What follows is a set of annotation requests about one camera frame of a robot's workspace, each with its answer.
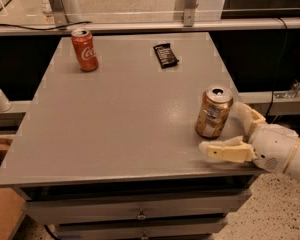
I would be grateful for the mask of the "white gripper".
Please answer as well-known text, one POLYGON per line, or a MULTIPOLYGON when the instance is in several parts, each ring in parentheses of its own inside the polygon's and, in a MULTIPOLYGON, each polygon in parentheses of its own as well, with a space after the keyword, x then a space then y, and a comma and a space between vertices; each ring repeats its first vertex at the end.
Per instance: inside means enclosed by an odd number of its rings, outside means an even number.
POLYGON ((252 161, 268 172, 283 173, 299 140, 298 134, 278 124, 265 124, 265 117, 245 103, 235 102, 232 110, 246 134, 254 131, 249 144, 237 136, 225 141, 202 141, 200 151, 214 159, 235 163, 252 161))

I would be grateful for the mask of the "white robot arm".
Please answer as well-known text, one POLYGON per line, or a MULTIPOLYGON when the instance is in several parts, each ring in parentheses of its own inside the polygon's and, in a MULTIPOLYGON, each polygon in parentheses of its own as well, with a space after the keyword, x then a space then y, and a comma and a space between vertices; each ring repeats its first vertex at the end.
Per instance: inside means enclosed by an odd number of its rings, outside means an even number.
POLYGON ((274 174, 285 174, 300 183, 300 136, 292 129, 268 124, 264 116, 242 102, 233 110, 248 137, 202 141, 199 149, 210 158, 227 162, 252 162, 274 174))

